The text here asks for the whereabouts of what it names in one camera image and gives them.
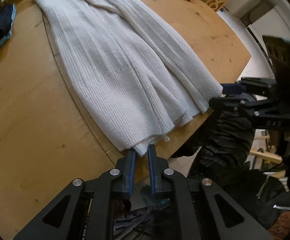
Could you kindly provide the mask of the white knit cardigan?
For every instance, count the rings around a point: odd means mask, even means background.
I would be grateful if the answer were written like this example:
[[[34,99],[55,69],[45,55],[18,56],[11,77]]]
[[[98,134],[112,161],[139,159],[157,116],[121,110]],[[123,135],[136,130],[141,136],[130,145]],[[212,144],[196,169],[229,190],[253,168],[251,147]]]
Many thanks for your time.
[[[140,0],[34,1],[76,94],[120,151],[145,155],[222,92],[191,46]]]

